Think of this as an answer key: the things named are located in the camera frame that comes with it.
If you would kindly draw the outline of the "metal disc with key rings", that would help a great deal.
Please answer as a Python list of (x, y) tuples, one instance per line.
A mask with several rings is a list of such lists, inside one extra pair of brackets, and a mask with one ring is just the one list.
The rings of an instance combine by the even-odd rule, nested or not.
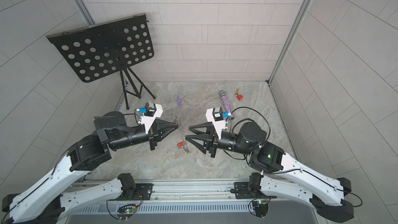
[(188, 142), (186, 141), (186, 135), (185, 135), (185, 132), (184, 132), (184, 127), (183, 127), (183, 125), (182, 125), (182, 123), (180, 121), (180, 118), (178, 116), (175, 116), (174, 117), (174, 122), (176, 124), (178, 124), (178, 131), (179, 131), (179, 135), (180, 135), (180, 138), (181, 138), (180, 142), (183, 142), (183, 146), (181, 146), (181, 147), (177, 146), (177, 147), (179, 149), (181, 149), (184, 153), (189, 153), (190, 150), (189, 150), (189, 147), (188, 147)]

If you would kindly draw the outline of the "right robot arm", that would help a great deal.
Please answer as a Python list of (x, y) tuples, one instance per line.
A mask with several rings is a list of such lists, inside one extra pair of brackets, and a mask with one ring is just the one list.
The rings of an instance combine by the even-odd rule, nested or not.
[(186, 140), (213, 158), (217, 150), (243, 154), (255, 169), (245, 185), (235, 185), (238, 199), (285, 198), (305, 204), (317, 214), (335, 223), (354, 217), (354, 206), (345, 200), (351, 193), (349, 179), (331, 178), (300, 163), (282, 148), (266, 140), (267, 133), (253, 121), (246, 120), (238, 133), (226, 131), (226, 124), (203, 123), (189, 127)]

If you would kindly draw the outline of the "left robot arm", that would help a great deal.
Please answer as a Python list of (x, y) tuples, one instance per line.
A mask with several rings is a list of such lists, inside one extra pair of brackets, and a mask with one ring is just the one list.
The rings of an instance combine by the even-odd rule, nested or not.
[(176, 123), (155, 116), (149, 118), (148, 125), (130, 127), (124, 114), (116, 111), (96, 117), (94, 125), (95, 131), (72, 145), (37, 183), (20, 194), (4, 197), (4, 224), (55, 224), (71, 212), (97, 202), (142, 197), (130, 173), (86, 190), (65, 190), (110, 160), (112, 151), (145, 142), (154, 150), (158, 142), (178, 129)]

